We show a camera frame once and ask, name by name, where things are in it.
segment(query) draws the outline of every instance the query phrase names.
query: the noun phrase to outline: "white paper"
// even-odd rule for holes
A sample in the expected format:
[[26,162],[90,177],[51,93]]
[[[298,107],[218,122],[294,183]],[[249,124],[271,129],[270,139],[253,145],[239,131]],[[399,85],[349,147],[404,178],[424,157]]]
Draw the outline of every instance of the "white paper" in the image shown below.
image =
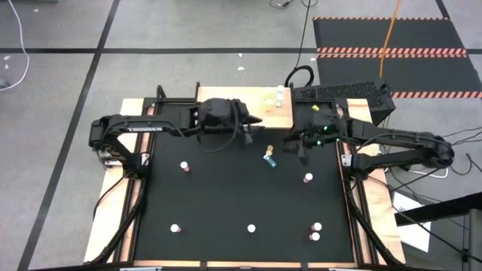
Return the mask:
[[[395,193],[393,206],[399,211],[407,211],[423,205],[407,196]],[[422,225],[427,230],[430,230],[431,222],[423,223]],[[429,252],[430,233],[424,231],[420,226],[416,224],[401,226],[398,227],[398,232],[400,233],[400,240],[405,244],[418,248],[421,251]]]

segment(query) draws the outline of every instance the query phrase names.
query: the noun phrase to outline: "white cable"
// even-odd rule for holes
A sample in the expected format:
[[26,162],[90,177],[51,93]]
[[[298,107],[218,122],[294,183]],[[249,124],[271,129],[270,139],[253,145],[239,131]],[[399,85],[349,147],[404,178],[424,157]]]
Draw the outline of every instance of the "white cable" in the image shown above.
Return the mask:
[[2,88],[0,89],[0,91],[4,91],[4,90],[9,90],[11,88],[14,88],[16,86],[18,86],[18,84],[22,83],[23,79],[25,79],[25,76],[27,76],[27,71],[29,70],[29,66],[30,66],[30,57],[29,55],[27,54],[27,52],[25,51],[25,46],[23,45],[23,31],[22,31],[22,23],[20,22],[20,17],[18,16],[18,13],[17,11],[15,10],[15,7],[14,7],[14,4],[12,3],[11,0],[8,0],[8,3],[10,4],[10,6],[12,7],[12,11],[14,11],[15,13],[15,17],[17,17],[17,21],[18,21],[18,27],[20,29],[20,44],[22,45],[22,51],[23,53],[25,54],[25,56],[27,57],[27,65],[25,67],[25,71],[21,77],[20,80],[18,80],[18,82],[16,82],[15,84],[9,86],[9,87],[6,87],[6,88]]
[[[408,172],[412,172],[414,174],[419,174],[419,175],[427,174],[427,172],[418,172],[418,171],[414,171],[414,170],[409,170]],[[429,175],[429,176],[433,177],[433,178],[446,178],[448,175],[449,175],[449,169],[445,168],[445,174],[443,176],[437,176],[437,175],[432,175],[432,174]]]

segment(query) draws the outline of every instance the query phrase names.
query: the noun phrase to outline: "wooden table frame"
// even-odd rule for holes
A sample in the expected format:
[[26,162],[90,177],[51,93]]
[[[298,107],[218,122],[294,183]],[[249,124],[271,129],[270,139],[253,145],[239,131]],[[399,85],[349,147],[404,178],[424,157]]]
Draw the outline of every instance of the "wooden table frame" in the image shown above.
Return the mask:
[[[122,108],[120,110],[121,114],[124,115],[140,115],[142,112],[146,114],[153,114],[154,107],[150,106],[143,109],[145,101],[144,99],[125,99]],[[367,101],[364,99],[348,99],[348,112],[350,117],[357,118],[359,120],[371,121],[370,112],[368,110]],[[282,123],[289,123],[289,120],[282,120]],[[139,134],[142,139],[139,138],[140,146],[138,151],[143,152],[148,150],[149,134]],[[119,140],[130,150],[134,151],[138,134],[123,134],[119,137]],[[362,153],[377,155],[378,154],[377,145],[368,145],[361,149]],[[344,145],[344,152],[347,153],[348,147]],[[115,167],[106,172],[104,177],[104,183],[102,185],[101,194],[104,193],[122,174],[121,167]],[[385,174],[382,169],[373,171],[370,174],[371,177],[377,178],[383,182],[386,182]],[[134,202],[136,201],[140,180],[132,180],[132,189],[130,194],[130,208],[132,208]],[[95,258],[101,250],[105,247],[117,228],[119,227],[119,222],[121,221],[122,213],[124,210],[124,203],[127,198],[128,180],[124,179],[116,189],[114,189],[99,205],[96,217],[93,222],[92,231],[90,234],[90,240],[87,246],[87,251],[85,254],[84,261],[89,261]],[[404,262],[404,254],[401,247],[400,238],[398,235],[398,228],[395,222],[395,216],[393,215],[392,203],[387,187],[379,184],[377,181],[368,179],[364,181],[365,195],[368,205],[368,210],[370,213],[371,226],[374,231],[382,240],[383,244],[393,253],[393,255],[401,262]],[[360,206],[359,195],[356,190],[354,190],[355,201],[358,206]],[[130,248],[133,243],[134,237],[134,225],[136,220],[131,223],[129,229],[124,235],[122,240],[121,250],[118,251],[119,261],[129,261],[130,259]],[[352,239],[355,237],[353,230],[350,230],[352,234]],[[363,259],[360,262],[371,263],[371,255],[368,246],[368,239],[363,231],[362,227],[358,224],[358,237],[361,243],[361,252],[363,254]],[[326,268],[326,267],[338,267],[338,268],[350,268],[357,267],[358,259],[355,255],[355,249],[353,249],[355,262],[353,263],[308,263],[309,268]],[[383,259],[378,255],[380,264],[384,264]],[[135,266],[178,266],[178,267],[200,267],[201,262],[198,260],[135,260]],[[273,262],[227,262],[227,261],[208,261],[207,267],[272,267],[272,268],[301,268],[301,263],[273,263]]]

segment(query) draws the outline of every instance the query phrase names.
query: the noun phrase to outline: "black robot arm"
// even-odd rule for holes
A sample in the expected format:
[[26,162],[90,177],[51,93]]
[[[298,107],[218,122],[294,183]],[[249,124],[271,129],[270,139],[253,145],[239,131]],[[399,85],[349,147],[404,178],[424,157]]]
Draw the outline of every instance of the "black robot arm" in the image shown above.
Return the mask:
[[379,128],[372,123],[350,117],[342,118],[328,111],[315,112],[312,121],[295,126],[283,140],[290,151],[294,148],[298,155],[305,154],[305,157],[300,157],[305,163],[307,157],[304,149],[339,140],[361,147],[376,143],[410,149],[375,157],[367,154],[343,155],[343,167],[361,179],[366,179],[370,172],[379,168],[423,164],[429,168],[443,169],[453,162],[450,143],[438,135]]
[[246,104],[238,99],[208,99],[183,107],[171,119],[162,116],[123,116],[115,114],[92,122],[89,146],[94,151],[106,151],[119,160],[125,178],[144,178],[147,165],[142,154],[131,153],[117,137],[126,132],[167,132],[172,136],[188,137],[201,133],[235,132],[250,138],[243,125],[261,122],[249,114]]

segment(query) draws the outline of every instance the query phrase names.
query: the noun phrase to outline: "gray floor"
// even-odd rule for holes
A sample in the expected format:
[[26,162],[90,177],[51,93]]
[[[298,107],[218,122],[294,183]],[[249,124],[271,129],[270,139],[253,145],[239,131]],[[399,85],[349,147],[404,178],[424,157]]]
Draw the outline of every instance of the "gray floor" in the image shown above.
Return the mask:
[[[106,47],[299,46],[306,9],[296,1],[279,11],[268,2],[121,0]],[[482,4],[477,0],[444,2],[465,46],[481,48]],[[96,47],[111,7],[111,1],[95,0],[15,4],[27,47]],[[319,0],[310,16],[389,17],[395,5],[395,0]],[[441,13],[435,0],[404,0],[399,16],[440,17]],[[8,3],[0,2],[0,47],[19,47],[17,30]],[[315,47],[311,23],[304,46]],[[24,56],[11,54],[3,60],[4,56],[0,54],[0,78],[16,81],[23,72]],[[33,54],[25,81],[0,93],[1,270],[17,268],[92,57]],[[300,63],[315,67],[313,57],[304,54]],[[482,56],[470,57],[482,72]],[[169,96],[183,97],[193,96],[196,81],[212,86],[276,86],[285,80],[296,58],[295,54],[268,53],[241,57],[237,53],[103,55],[30,268],[82,263],[103,177],[87,147],[92,120],[119,112],[124,98],[153,96],[157,84]],[[301,85],[305,80],[299,75],[294,83]],[[395,104],[390,127],[443,135],[482,126],[480,99],[397,99]],[[468,167],[465,152],[482,164],[480,144],[460,145],[456,151],[454,167],[459,171]],[[416,177],[397,174],[402,180]],[[460,177],[449,172],[445,179],[426,178],[411,187],[418,193],[451,199],[482,190],[479,174],[474,170]]]

